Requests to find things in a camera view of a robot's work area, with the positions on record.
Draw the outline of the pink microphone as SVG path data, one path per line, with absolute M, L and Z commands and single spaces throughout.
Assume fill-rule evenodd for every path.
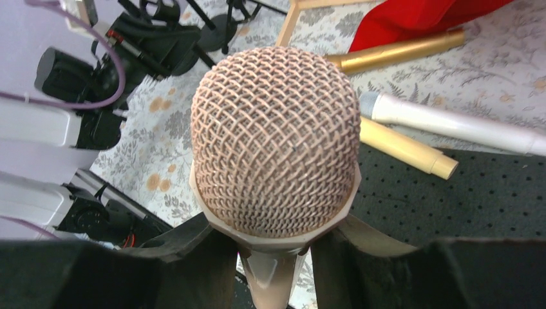
M 256 308 L 286 308 L 311 244 L 347 217 L 360 124 L 348 77 L 298 48 L 235 53 L 200 81 L 189 185 L 238 244 Z

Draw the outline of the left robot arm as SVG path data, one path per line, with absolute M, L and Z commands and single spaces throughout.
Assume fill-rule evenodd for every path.
M 1 239 L 58 240 L 84 234 L 97 241 L 132 246 L 137 217 L 102 189 L 89 192 L 70 182 L 82 155 L 115 147 L 119 114 L 142 81 L 162 80 L 210 62 L 199 47 L 201 30 L 179 24 L 177 4 L 156 1 L 156 12 L 123 1 L 112 24 L 97 19 L 93 1 L 45 1 L 63 14 L 68 28 L 101 44 L 106 53 L 89 64 L 48 48 L 37 65 L 35 88 L 52 98 L 1 94 L 1 143 L 24 149 L 1 150 Z

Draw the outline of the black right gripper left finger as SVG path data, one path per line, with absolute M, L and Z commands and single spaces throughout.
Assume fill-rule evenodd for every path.
M 203 214 L 145 242 L 2 241 L 2 308 L 229 308 L 237 246 Z

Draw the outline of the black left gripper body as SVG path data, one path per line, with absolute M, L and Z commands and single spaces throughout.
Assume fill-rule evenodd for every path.
M 106 32 L 106 39 L 125 60 L 124 70 L 140 70 L 154 79 L 180 76 L 203 59 L 201 30 L 179 23 L 177 1 L 119 1 L 124 8 Z

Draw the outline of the black round-base mic stand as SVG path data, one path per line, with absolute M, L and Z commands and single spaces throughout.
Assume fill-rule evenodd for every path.
M 198 14 L 205 26 L 201 29 L 200 39 L 193 51 L 209 67 L 216 63 L 208 56 L 207 52 L 221 50 L 225 55 L 229 51 L 229 42 L 233 39 L 238 28 L 238 22 L 233 18 L 232 11 L 235 1 L 227 1 L 228 10 L 226 14 L 220 14 L 212 19 L 209 18 L 196 1 L 187 0 L 189 6 Z

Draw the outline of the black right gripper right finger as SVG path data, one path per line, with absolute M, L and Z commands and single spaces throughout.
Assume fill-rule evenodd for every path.
M 440 238 L 423 247 L 355 216 L 311 246 L 320 308 L 544 308 L 545 241 Z

